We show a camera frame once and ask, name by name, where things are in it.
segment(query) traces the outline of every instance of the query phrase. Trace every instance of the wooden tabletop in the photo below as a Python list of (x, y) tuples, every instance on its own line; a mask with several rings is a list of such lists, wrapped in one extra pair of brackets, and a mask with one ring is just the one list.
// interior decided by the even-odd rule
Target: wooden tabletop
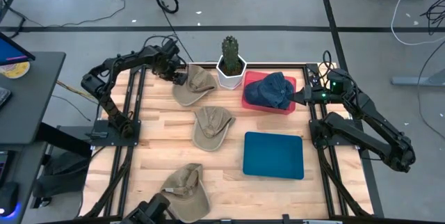
[[(210, 71), (217, 81), (216, 71)], [(281, 71), (285, 76), (295, 77), (296, 90), (305, 84), (301, 69), (256, 71)], [(124, 104), (128, 78), (128, 72), (121, 73), (112, 92), (112, 98), (120, 110)], [(137, 80), (133, 91), (137, 90)], [(168, 175), (193, 162), (201, 163), (204, 167), (204, 187), (211, 201), (211, 212), (204, 219), (281, 219), (282, 214), (289, 214), (292, 219), (327, 218), (320, 165), (309, 133), (309, 107), (297, 104), (296, 111), (289, 115), (244, 109), (241, 107), (242, 92), (242, 86), (233, 91), (218, 88), (194, 105), (182, 107), (173, 99), (172, 83), (147, 72), (139, 115), (142, 120), (140, 142), (133, 154), (124, 215), (140, 201), (149, 201), (159, 192)], [(134, 107), (134, 97), (130, 109)], [(193, 112), (202, 106), (224, 106), (236, 117), (236, 122), (216, 152), (205, 152), (191, 143), (195, 122)], [(348, 117), (342, 105), (328, 105), (327, 109)], [(319, 108), (317, 115), (321, 118)], [(243, 146), (247, 131), (301, 136), (305, 178), (295, 180), (244, 175)], [(344, 185), (362, 208), (372, 213), (358, 151), (353, 146), (338, 146), (335, 149)], [(115, 147), (107, 147), (91, 162), (81, 215), (92, 208), (108, 186), (114, 152)], [(330, 160), (329, 152), (326, 150), (325, 153)], [(332, 182), (330, 186), (334, 208), (340, 214), (337, 191)], [(115, 192), (112, 214), (116, 213), (119, 190), (120, 186)]]

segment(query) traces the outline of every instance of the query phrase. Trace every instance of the monitor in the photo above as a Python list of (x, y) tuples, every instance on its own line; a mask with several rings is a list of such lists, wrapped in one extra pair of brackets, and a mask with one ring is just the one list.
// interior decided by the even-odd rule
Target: monitor
[(13, 42), (8, 36), (0, 33), (0, 65), (10, 65), (25, 61), (34, 61), (35, 57)]

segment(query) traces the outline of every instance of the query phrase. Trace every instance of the white pot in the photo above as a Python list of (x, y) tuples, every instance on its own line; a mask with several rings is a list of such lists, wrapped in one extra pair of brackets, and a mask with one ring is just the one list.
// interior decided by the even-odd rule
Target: white pot
[(238, 55), (238, 58), (243, 63), (243, 71), (240, 75), (236, 76), (226, 76), (223, 71), (220, 70), (220, 62), (223, 59), (223, 56), (220, 57), (220, 60), (218, 61), (218, 64), (216, 65), (216, 70), (218, 71), (218, 80), (220, 82), (220, 86), (229, 90), (235, 89), (237, 86), (239, 86), (241, 83), (243, 83), (243, 77), (245, 73), (245, 68), (247, 67), (247, 63), (243, 58), (241, 58), (240, 55)]

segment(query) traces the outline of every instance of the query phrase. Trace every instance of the potted cactus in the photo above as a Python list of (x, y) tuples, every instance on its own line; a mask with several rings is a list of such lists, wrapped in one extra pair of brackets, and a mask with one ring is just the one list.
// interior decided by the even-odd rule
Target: potted cactus
[(238, 54), (238, 41), (233, 36), (227, 36), (222, 42), (222, 55), (216, 70), (220, 86), (233, 90), (243, 82), (247, 63)]

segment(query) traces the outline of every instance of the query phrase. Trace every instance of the red container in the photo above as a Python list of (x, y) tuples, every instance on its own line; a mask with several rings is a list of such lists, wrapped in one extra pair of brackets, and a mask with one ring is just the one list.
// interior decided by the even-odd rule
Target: red container
[[(259, 81), (264, 79), (266, 76), (268, 76), (269, 73), (263, 73), (263, 72), (255, 72), (255, 71), (247, 71), (244, 76), (244, 88), (249, 85), (252, 82)], [(293, 89), (296, 89), (297, 86), (297, 79), (293, 77), (284, 77), (287, 81), (290, 81)], [(249, 104), (244, 97), (244, 89), (243, 89), (243, 99), (241, 100), (241, 104), (243, 105), (243, 108), (245, 109), (252, 109), (252, 110), (258, 110), (258, 111), (264, 111), (269, 113), (279, 113), (288, 115), (295, 111), (295, 102), (291, 102), (286, 110), (283, 109), (274, 109), (267, 106), (257, 106)]]

